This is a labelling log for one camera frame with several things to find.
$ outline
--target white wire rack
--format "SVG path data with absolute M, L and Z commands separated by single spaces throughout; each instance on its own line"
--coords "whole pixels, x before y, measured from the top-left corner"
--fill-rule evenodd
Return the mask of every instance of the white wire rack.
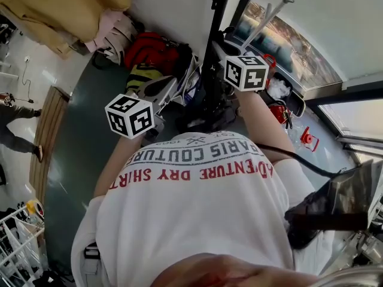
M 0 278 L 7 286 L 33 286 L 42 275 L 45 245 L 38 239 L 44 230 L 44 221 L 27 206 L 0 219 Z

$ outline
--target wooden board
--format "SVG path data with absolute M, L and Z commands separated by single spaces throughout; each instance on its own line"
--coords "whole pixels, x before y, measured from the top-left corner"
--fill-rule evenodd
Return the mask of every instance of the wooden board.
M 36 129 L 35 145 L 42 145 L 44 156 L 39 163 L 36 156 L 32 156 L 29 182 L 36 191 L 36 198 L 44 204 L 47 175 L 54 148 L 54 142 L 59 130 L 68 98 L 55 87 L 49 89 L 42 113 Z

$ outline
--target glass window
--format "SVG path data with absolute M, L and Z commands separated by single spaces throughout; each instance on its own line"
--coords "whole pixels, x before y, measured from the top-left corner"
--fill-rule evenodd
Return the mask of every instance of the glass window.
M 250 2 L 231 40 L 243 43 L 259 25 L 264 14 L 262 6 Z M 307 90 L 341 82 L 339 75 L 320 52 L 277 16 L 256 36 L 249 48 L 273 55 L 280 67 Z
M 383 99 L 320 105 L 345 136 L 383 140 Z
M 366 146 L 357 146 L 357 145 L 351 145 L 351 148 L 355 150 L 357 157 L 360 159 L 360 161 L 362 163 L 364 163 L 365 161 L 369 161 L 369 160 L 374 160 L 374 161 L 383 160 L 383 158 L 381 158 L 381 157 L 375 157 L 373 155 L 358 153 L 358 150 L 359 150 L 359 151 L 365 151 L 365 152 L 372 152 L 372 153 L 380 154 L 383 156 L 383 150 L 381 150 L 381 149 L 368 148 Z

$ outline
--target red backpack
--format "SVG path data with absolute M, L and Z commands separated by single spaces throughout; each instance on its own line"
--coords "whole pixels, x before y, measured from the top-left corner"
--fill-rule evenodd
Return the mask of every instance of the red backpack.
M 153 65 L 163 75 L 172 75 L 179 56 L 177 48 L 166 38 L 154 32 L 144 32 L 138 34 L 135 42 L 127 49 L 124 62 L 129 70 L 145 63 Z

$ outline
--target foot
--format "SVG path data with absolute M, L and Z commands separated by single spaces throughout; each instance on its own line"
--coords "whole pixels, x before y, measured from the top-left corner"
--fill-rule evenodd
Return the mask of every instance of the foot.
M 38 161 L 41 163 L 42 162 L 42 146 L 36 146 L 34 150 L 34 154 L 37 156 Z
M 40 117 L 41 116 L 41 111 L 42 111 L 42 109 L 39 109 L 39 110 L 35 111 L 34 117 Z

